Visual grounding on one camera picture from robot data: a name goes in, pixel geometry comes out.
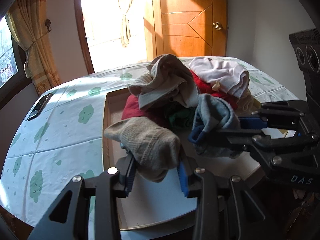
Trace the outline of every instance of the white wall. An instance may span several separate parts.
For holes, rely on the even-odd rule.
[[[0,110],[0,171],[16,131],[38,98],[34,85],[29,84]]]
[[[298,0],[228,0],[227,55],[247,61],[306,99],[290,33],[314,28]]]
[[[51,49],[62,83],[87,75],[76,25],[73,0],[47,0]]]

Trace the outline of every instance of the camera lens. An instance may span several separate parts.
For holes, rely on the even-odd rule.
[[[314,71],[317,71],[319,68],[319,59],[316,51],[311,46],[306,47],[307,59]]]
[[[300,60],[301,64],[303,65],[305,63],[305,59],[304,59],[303,52],[299,47],[297,47],[297,55],[298,55],[298,59]]]

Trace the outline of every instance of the green cloud print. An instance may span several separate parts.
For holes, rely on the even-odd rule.
[[[40,129],[39,131],[36,133],[35,135],[35,140],[33,141],[33,143],[35,143],[37,140],[39,140],[47,131],[47,128],[49,127],[49,123],[45,123]]]
[[[18,170],[20,169],[21,159],[22,159],[22,156],[17,158],[15,163],[14,163],[14,167],[13,167],[13,176],[14,177],[16,176]]]
[[[39,200],[39,196],[42,190],[42,183],[43,183],[42,170],[36,171],[35,175],[31,178],[30,185],[29,185],[30,197],[33,198],[33,201],[35,203],[37,203]]]
[[[130,80],[132,78],[132,74],[124,73],[120,76],[121,80]]]
[[[77,93],[77,90],[75,90],[75,89],[69,91],[69,92],[67,93],[67,98],[73,96],[75,93]]]
[[[260,82],[260,80],[259,80],[259,79],[255,78],[255,77],[253,77],[253,76],[250,76],[250,78],[251,78],[253,81],[255,81],[255,82],[257,82],[257,83],[261,84],[261,82]]]
[[[78,122],[86,124],[94,113],[92,105],[85,106],[79,113]]]
[[[93,97],[94,95],[100,94],[101,87],[95,87],[88,92],[88,95]]]
[[[18,141],[20,135],[21,135],[21,133],[18,133],[18,134],[16,134],[16,135],[14,136],[14,138],[13,138],[13,140],[12,140],[11,146],[13,146],[13,145]]]

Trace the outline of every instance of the wooden door frame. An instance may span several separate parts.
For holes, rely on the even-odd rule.
[[[78,29],[78,36],[79,36],[79,41],[80,41],[80,46],[82,50],[85,67],[87,68],[88,74],[92,74],[94,73],[94,68],[93,68],[93,64],[90,56],[87,38],[85,35],[81,0],[74,0],[74,5],[75,5],[75,16],[76,16],[76,24]]]
[[[220,31],[213,30],[212,40],[214,41],[217,35],[225,35],[225,44],[212,43],[212,54],[214,51],[219,51],[216,56],[225,56],[227,51],[227,39],[228,39],[228,2],[227,0],[212,0],[212,22],[220,22],[223,29]],[[163,45],[163,33],[162,33],[162,15],[160,0],[147,0],[145,17],[145,38],[147,47],[147,58],[152,60],[158,55],[164,53]]]

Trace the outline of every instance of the sunlight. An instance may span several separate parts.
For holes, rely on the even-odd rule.
[[[18,71],[13,55],[11,33],[5,17],[0,21],[0,87]]]
[[[95,72],[147,60],[144,0],[134,0],[127,13],[131,37],[121,44],[122,12],[118,0],[81,0],[84,28]]]
[[[3,184],[1,182],[0,182],[0,201],[3,207],[8,205],[7,193],[4,190]]]

